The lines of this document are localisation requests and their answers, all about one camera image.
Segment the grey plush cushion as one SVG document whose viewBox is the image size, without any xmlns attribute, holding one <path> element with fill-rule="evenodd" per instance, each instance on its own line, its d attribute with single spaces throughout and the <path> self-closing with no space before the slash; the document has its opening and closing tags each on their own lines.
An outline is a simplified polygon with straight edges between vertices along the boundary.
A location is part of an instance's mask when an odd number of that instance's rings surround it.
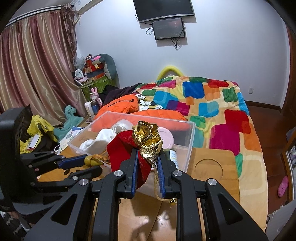
<svg viewBox="0 0 296 241">
<path fill-rule="evenodd" d="M 103 60 L 104 63 L 104 73 L 105 75 L 111 79 L 115 80 L 117 77 L 117 71 L 114 59 L 108 55 L 108 54 L 99 54 L 100 55 L 100 61 Z"/>
</svg>

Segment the pink macaron case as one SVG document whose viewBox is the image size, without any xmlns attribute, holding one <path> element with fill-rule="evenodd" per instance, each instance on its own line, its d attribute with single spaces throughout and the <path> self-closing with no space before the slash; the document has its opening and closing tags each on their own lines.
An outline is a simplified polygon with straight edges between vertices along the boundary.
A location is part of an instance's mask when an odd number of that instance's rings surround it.
<svg viewBox="0 0 296 241">
<path fill-rule="evenodd" d="M 167 129 L 163 127 L 158 128 L 159 135 L 161 139 L 163 140 L 163 149 L 172 149 L 174 145 L 174 137 L 172 133 Z"/>
</svg>

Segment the yellow gourd charm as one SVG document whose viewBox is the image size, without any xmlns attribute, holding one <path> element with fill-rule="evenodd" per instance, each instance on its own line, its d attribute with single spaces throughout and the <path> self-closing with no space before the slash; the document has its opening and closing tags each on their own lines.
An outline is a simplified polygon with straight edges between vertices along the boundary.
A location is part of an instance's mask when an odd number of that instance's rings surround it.
<svg viewBox="0 0 296 241">
<path fill-rule="evenodd" d="M 110 161 L 109 158 L 106 156 L 95 154 L 92 156 L 86 156 L 84 158 L 84 164 L 88 167 L 106 166 L 110 164 Z"/>
</svg>

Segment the dark purple clothing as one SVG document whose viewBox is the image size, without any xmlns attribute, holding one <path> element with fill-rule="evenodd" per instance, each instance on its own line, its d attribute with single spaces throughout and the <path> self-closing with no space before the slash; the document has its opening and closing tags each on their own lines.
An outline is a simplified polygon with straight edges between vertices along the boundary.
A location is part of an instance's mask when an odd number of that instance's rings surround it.
<svg viewBox="0 0 296 241">
<path fill-rule="evenodd" d="M 132 94 L 132 92 L 140 85 L 137 83 L 133 86 L 127 86 L 124 88 L 118 88 L 113 85 L 106 85 L 104 90 L 99 93 L 99 98 L 102 100 L 102 105 L 107 105 L 108 103 L 112 102 L 113 100 L 120 98 L 127 94 Z"/>
</svg>

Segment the small wall monitor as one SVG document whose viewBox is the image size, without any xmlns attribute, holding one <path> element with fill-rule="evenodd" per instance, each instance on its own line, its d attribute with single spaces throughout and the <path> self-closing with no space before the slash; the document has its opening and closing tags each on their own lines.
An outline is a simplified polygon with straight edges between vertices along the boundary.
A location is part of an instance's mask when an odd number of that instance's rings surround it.
<svg viewBox="0 0 296 241">
<path fill-rule="evenodd" d="M 156 40 L 179 39 L 186 36 L 182 18 L 152 21 L 152 28 Z"/>
</svg>

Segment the teal dinosaur plush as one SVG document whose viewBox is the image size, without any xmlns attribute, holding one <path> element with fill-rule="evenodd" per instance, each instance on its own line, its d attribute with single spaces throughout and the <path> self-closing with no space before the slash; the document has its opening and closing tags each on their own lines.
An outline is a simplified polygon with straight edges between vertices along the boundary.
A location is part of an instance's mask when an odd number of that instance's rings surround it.
<svg viewBox="0 0 296 241">
<path fill-rule="evenodd" d="M 83 117 L 75 116 L 76 109 L 70 105 L 66 106 L 64 111 L 66 121 L 63 124 L 63 127 L 54 128 L 53 130 L 54 136 L 57 138 L 58 142 L 60 142 L 74 126 L 79 126 L 79 124 L 84 120 Z"/>
</svg>

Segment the black wall television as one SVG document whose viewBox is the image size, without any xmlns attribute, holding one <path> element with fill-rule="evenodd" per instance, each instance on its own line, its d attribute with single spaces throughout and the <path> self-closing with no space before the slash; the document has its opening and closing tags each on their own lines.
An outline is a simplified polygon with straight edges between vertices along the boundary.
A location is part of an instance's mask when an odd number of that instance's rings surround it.
<svg viewBox="0 0 296 241">
<path fill-rule="evenodd" d="M 190 0 L 133 0 L 137 19 L 148 22 L 174 16 L 193 16 Z"/>
</svg>

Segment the pink striped curtain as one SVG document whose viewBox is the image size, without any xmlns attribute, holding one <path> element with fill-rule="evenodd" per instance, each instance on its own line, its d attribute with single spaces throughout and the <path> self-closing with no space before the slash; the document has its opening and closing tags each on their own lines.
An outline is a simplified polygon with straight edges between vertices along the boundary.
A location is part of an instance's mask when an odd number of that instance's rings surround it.
<svg viewBox="0 0 296 241">
<path fill-rule="evenodd" d="M 64 109 L 68 105 L 79 116 L 86 116 L 86 99 L 72 75 L 76 54 L 74 11 L 70 4 L 4 28 L 1 113 L 29 105 L 33 114 L 54 126 L 65 122 Z"/>
</svg>

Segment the pink rabbit toy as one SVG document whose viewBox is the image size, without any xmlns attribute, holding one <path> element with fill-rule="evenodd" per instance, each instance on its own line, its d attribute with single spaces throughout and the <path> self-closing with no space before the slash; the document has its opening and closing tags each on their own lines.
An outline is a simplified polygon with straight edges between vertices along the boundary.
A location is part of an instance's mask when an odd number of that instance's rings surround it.
<svg viewBox="0 0 296 241">
<path fill-rule="evenodd" d="M 103 102 L 102 102 L 101 98 L 99 97 L 97 87 L 91 88 L 90 98 L 92 101 L 97 101 L 99 106 L 102 107 Z"/>
</svg>

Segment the pile of papers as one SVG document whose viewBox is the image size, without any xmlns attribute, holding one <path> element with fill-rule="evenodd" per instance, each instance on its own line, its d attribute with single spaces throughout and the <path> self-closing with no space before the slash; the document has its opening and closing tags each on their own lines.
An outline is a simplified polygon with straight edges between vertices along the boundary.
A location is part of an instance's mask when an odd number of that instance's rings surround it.
<svg viewBox="0 0 296 241">
<path fill-rule="evenodd" d="M 54 148 L 54 152 L 59 155 L 68 147 L 68 143 L 82 130 L 82 127 L 73 126 L 62 138 L 58 141 L 58 145 Z"/>
</svg>

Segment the yellow curved headboard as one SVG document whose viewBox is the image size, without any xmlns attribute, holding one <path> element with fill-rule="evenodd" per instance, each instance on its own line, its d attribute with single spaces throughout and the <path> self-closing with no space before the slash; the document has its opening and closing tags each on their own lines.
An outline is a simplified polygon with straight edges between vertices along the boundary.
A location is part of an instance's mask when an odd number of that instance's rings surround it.
<svg viewBox="0 0 296 241">
<path fill-rule="evenodd" d="M 159 75 L 157 76 L 157 80 L 161 80 L 167 77 L 169 73 L 173 73 L 174 75 L 177 75 L 177 76 L 184 76 L 184 74 L 180 69 L 178 69 L 173 65 L 168 65 L 159 73 Z"/>
</svg>

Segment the green gift box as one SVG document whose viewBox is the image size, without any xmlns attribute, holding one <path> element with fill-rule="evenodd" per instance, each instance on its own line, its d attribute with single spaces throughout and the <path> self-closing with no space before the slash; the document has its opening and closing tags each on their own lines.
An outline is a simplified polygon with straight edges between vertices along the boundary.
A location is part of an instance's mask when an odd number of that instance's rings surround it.
<svg viewBox="0 0 296 241">
<path fill-rule="evenodd" d="M 95 87 L 97 88 L 97 92 L 98 93 L 102 93 L 104 88 L 106 87 L 106 85 L 112 85 L 112 86 L 116 86 L 116 81 L 109 79 L 106 75 L 93 80 L 93 81 L 88 81 L 86 84 L 82 85 L 80 88 L 86 98 L 87 101 L 91 101 L 91 97 L 90 97 L 90 93 L 91 93 L 91 89 L 95 89 Z"/>
</svg>

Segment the clear plastic storage box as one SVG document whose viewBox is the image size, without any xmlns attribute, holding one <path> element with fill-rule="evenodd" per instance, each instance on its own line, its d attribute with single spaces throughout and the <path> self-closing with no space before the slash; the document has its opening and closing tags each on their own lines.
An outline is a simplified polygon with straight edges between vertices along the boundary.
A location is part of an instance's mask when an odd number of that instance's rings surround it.
<svg viewBox="0 0 296 241">
<path fill-rule="evenodd" d="M 195 123 L 171 116 L 160 118 L 143 113 L 127 114 L 107 111 L 82 129 L 69 143 L 76 154 L 102 154 L 116 135 L 129 137 L 141 154 L 148 148 L 174 150 L 176 166 L 187 171 L 193 147 Z"/>
</svg>

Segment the green glass bottle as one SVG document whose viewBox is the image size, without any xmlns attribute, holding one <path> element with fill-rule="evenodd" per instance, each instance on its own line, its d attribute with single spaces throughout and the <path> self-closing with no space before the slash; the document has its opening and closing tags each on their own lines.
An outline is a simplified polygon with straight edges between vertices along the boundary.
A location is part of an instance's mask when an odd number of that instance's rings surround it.
<svg viewBox="0 0 296 241">
<path fill-rule="evenodd" d="M 179 163 L 178 163 L 176 151 L 173 149 L 169 149 L 169 157 L 170 157 L 170 160 L 175 163 L 176 168 L 179 169 Z"/>
</svg>

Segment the orange down jacket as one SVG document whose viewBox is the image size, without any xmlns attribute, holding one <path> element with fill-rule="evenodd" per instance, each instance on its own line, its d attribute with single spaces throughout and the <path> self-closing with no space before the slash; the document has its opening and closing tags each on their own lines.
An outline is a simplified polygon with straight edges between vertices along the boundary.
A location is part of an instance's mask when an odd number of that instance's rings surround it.
<svg viewBox="0 0 296 241">
<path fill-rule="evenodd" d="M 110 128 L 121 118 L 134 125 L 138 121 L 151 121 L 170 131 L 185 131 L 191 127 L 186 118 L 178 111 L 167 109 L 140 110 L 138 98 L 133 94 L 128 94 L 104 105 L 95 116 L 91 130 L 99 132 L 103 128 Z"/>
</svg>

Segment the white thermos bottle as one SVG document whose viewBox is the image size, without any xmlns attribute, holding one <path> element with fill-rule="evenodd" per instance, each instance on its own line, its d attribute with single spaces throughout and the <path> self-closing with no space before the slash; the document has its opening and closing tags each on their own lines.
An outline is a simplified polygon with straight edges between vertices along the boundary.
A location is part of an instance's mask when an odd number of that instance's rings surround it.
<svg viewBox="0 0 296 241">
<path fill-rule="evenodd" d="M 85 102 L 84 104 L 84 107 L 88 113 L 89 116 L 93 116 L 94 115 L 94 112 L 93 112 L 93 109 L 92 109 L 92 106 L 91 106 L 91 102 L 88 101 L 88 102 Z"/>
</svg>

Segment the colourful patchwork quilt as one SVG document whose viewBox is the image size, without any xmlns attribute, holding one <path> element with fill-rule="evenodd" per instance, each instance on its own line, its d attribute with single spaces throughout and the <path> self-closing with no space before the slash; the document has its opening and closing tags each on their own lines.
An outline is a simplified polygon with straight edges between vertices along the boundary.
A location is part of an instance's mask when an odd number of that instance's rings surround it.
<svg viewBox="0 0 296 241">
<path fill-rule="evenodd" d="M 238 171 L 240 203 L 264 230 L 268 213 L 267 171 L 259 138 L 236 82 L 169 76 L 133 92 L 195 123 L 195 148 L 228 150 Z"/>
</svg>

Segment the red gold gift pouch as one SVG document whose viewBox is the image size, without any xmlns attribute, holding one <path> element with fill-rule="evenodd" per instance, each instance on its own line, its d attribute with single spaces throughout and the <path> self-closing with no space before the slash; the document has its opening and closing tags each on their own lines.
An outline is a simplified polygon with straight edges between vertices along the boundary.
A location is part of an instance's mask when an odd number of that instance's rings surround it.
<svg viewBox="0 0 296 241">
<path fill-rule="evenodd" d="M 173 181 L 175 162 L 167 158 L 159 127 L 155 123 L 139 121 L 132 130 L 118 133 L 107 145 L 112 172 L 122 171 L 123 179 L 117 184 L 119 198 L 132 199 L 154 169 L 154 193 L 160 201 L 181 197 L 179 185 Z"/>
</svg>

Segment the pink croc shoe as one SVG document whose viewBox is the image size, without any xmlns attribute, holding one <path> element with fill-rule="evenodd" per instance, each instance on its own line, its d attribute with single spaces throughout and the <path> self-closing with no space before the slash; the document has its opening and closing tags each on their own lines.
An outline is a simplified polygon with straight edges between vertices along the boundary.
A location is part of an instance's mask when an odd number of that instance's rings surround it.
<svg viewBox="0 0 296 241">
<path fill-rule="evenodd" d="M 279 198 L 284 196 L 287 188 L 288 188 L 288 176 L 284 176 L 284 178 L 282 179 L 277 189 L 277 194 Z"/>
</svg>

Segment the white drawstring pouch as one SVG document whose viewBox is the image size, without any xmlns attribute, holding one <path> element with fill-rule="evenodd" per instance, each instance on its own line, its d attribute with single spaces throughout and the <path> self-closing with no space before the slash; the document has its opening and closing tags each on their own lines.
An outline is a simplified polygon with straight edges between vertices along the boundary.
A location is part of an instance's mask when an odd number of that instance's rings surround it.
<svg viewBox="0 0 296 241">
<path fill-rule="evenodd" d="M 110 128 L 102 129 L 95 139 L 89 139 L 83 142 L 79 149 L 88 154 L 101 154 L 106 149 L 107 145 L 115 138 L 116 133 Z"/>
</svg>

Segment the yellow garment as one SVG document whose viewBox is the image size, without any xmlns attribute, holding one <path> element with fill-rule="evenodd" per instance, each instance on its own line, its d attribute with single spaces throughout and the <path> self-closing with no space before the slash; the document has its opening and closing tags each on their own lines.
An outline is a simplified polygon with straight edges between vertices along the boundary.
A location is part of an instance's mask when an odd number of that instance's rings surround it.
<svg viewBox="0 0 296 241">
<path fill-rule="evenodd" d="M 40 115 L 31 118 L 29 127 L 25 130 L 26 137 L 20 140 L 20 153 L 26 154 L 33 151 L 47 151 L 57 144 L 54 127 Z"/>
</svg>

